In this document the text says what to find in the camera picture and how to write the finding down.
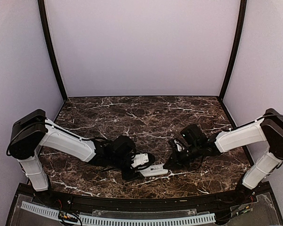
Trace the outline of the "white remote control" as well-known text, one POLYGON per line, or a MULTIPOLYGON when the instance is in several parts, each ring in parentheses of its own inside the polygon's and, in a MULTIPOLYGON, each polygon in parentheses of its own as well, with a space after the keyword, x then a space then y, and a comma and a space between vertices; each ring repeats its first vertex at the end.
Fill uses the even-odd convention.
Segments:
POLYGON ((168 173, 167 169, 163 168, 163 164, 151 165, 150 167, 139 171, 144 177, 156 177, 168 173))

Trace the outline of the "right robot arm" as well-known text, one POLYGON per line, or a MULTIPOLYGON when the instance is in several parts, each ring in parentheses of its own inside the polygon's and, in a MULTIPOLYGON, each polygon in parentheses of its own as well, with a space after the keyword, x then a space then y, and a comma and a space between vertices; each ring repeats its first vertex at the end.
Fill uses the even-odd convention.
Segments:
POLYGON ((232 192, 231 200, 242 204, 267 175, 283 163, 283 115, 269 108, 261 117, 244 125, 217 132, 207 137, 197 124, 190 124, 181 131, 187 144, 179 139, 170 139, 172 153, 164 169, 189 165, 197 158, 219 156, 235 148, 258 142, 267 142, 264 155, 248 170, 241 180, 241 185, 232 192))

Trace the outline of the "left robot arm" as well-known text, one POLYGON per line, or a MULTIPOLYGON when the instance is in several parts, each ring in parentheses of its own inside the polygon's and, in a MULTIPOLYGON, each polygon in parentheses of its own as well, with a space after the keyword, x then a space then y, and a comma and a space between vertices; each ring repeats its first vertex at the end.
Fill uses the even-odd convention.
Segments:
POLYGON ((36 153, 39 147, 50 147, 94 166, 111 166, 121 170, 124 180, 137 178, 149 157, 137 153, 135 143, 126 136, 111 141, 104 137, 85 138, 47 119, 37 109, 14 123, 6 155, 18 160, 39 198, 47 205, 57 202, 57 194, 49 189, 49 180, 36 153))

